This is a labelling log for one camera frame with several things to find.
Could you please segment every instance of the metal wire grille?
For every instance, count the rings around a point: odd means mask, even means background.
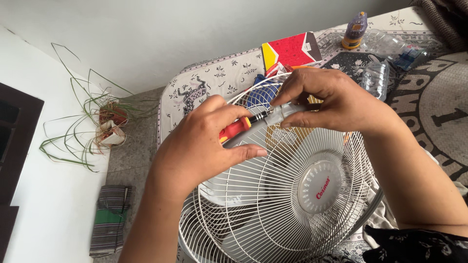
[[[265,80],[231,103],[260,113],[287,77]],[[265,147],[268,156],[231,167],[187,197],[179,224],[185,252],[201,263],[303,262],[326,254],[349,234],[366,208],[373,178],[358,132],[275,124],[239,145],[248,143]],[[329,206],[310,213],[300,205],[298,188],[319,161],[338,168],[341,184]]]

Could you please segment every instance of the electric fan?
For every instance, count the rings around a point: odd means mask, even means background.
[[[266,79],[230,103],[256,115],[290,73]],[[320,102],[310,97],[309,101]],[[308,262],[330,252],[370,217],[373,169],[358,132],[281,128],[271,114],[224,143],[267,149],[203,182],[184,202],[182,249],[200,263]]]

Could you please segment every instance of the blue package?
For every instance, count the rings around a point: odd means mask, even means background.
[[[265,79],[265,76],[258,74],[255,78],[254,85],[262,82]],[[278,92],[281,85],[276,84],[270,80],[262,83],[262,85],[264,84],[268,85],[265,85],[265,87],[256,88],[255,90],[248,93],[249,96],[245,105],[247,108],[263,106],[268,109],[270,107],[270,101],[276,96],[276,93]]]

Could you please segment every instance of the hand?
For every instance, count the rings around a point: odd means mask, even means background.
[[[220,95],[209,97],[161,144],[152,168],[155,191],[183,201],[201,182],[245,160],[266,156],[266,150],[258,145],[225,149],[219,142],[222,129],[238,118],[251,116],[242,106],[227,105]]]
[[[294,104],[308,103],[309,95],[323,100],[320,110],[291,114],[281,123],[281,127],[321,127],[340,132],[375,134],[388,128],[392,120],[400,121],[389,106],[335,69],[294,70],[271,105],[289,101]]]

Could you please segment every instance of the floor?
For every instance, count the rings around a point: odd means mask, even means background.
[[[147,102],[134,102],[139,110],[150,110],[159,104],[164,87],[146,91],[130,96],[126,99],[132,101],[150,100]],[[133,186],[131,208],[127,214],[124,227],[124,239],[129,233],[132,222],[140,204],[145,187],[146,175],[155,154],[157,107],[152,111],[154,115],[130,122],[123,130],[127,134],[127,141],[121,146],[111,150],[109,169],[106,184],[123,184]],[[117,263],[120,252],[114,255],[95,258],[94,263]]]

